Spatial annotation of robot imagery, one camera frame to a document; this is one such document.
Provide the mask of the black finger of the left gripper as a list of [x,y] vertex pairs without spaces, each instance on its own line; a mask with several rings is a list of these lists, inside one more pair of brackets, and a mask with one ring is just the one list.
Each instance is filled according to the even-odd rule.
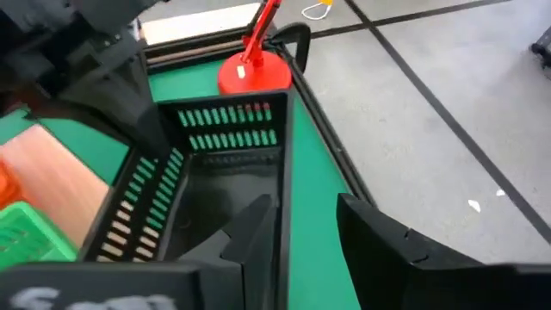
[[59,97],[66,116],[139,150],[150,158],[168,155],[170,143],[157,107],[141,89],[124,81],[75,85]]

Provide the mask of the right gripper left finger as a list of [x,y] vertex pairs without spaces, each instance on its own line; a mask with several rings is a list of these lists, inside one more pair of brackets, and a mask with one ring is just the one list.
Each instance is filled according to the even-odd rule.
[[0,310],[262,310],[276,216],[261,195],[171,261],[12,267],[0,273]]

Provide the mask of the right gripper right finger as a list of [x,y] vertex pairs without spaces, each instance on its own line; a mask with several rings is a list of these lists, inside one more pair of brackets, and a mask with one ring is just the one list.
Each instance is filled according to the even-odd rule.
[[362,310],[551,310],[551,263],[483,264],[350,194],[337,227]]

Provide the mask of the black plastic basket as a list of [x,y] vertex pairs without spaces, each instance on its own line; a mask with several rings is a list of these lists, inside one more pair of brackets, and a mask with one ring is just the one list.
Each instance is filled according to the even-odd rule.
[[255,201],[267,202],[269,233],[257,246],[266,286],[258,310],[288,310],[293,97],[287,91],[162,102],[173,150],[156,164],[130,149],[84,243],[87,259],[105,254],[113,220],[129,242],[114,260],[177,258]]

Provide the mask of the orange plastic basket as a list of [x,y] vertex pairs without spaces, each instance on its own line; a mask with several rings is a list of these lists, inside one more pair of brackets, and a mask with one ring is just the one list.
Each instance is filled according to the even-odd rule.
[[0,158],[0,210],[23,200],[24,194],[20,182],[10,167]]

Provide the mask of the green plastic basket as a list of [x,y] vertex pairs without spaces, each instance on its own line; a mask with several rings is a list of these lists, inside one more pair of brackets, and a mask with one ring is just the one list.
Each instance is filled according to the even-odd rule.
[[19,201],[0,210],[0,270],[39,261],[70,262],[77,247],[40,210]]

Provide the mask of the red round disc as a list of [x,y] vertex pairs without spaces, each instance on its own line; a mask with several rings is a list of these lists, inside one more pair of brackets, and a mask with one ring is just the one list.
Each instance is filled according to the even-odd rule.
[[221,94],[238,94],[291,87],[292,74],[277,54],[263,49],[268,28],[282,0],[263,0],[242,37],[245,50],[227,59],[219,69]]

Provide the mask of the black equipment base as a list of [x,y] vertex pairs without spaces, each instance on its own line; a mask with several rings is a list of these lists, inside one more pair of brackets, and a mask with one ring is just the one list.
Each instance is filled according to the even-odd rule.
[[551,80],[551,26],[529,49],[540,60],[545,77]]

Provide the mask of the wooden shelf black metal frame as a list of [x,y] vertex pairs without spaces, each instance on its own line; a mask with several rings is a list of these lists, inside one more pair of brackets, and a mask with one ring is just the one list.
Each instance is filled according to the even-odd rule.
[[0,158],[30,203],[81,247],[128,147],[75,121],[0,117]]

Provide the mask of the black table edge frame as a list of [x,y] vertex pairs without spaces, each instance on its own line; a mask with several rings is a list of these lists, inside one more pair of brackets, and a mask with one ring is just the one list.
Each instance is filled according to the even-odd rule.
[[[279,28],[270,25],[268,37],[277,29]],[[196,67],[205,63],[212,64],[218,60],[227,59],[231,53],[236,53],[243,49],[241,39],[244,34],[245,28],[242,27],[147,46],[145,48],[145,57],[148,73],[151,75],[161,74]],[[312,33],[311,40],[317,39],[321,35],[322,33]],[[268,37],[264,42],[264,46],[276,51],[268,43]],[[295,47],[294,43],[287,44],[287,49],[292,55],[294,55]],[[288,63],[288,65],[292,72],[294,87],[299,94],[302,107],[306,109],[312,124],[316,127],[318,136],[324,141],[325,148],[331,154],[333,165],[339,169],[339,173],[347,183],[350,192],[374,207],[376,202],[373,196],[354,166],[310,85],[307,83],[304,73],[295,71],[293,64]]]

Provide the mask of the black curved bracket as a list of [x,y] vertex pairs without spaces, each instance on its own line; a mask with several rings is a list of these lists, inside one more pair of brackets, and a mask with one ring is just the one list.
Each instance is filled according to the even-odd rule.
[[[306,70],[312,32],[303,22],[290,23],[277,29],[268,37],[268,43],[278,51],[283,58],[294,65],[295,71],[304,73]],[[294,55],[287,49],[287,44],[296,45]]]

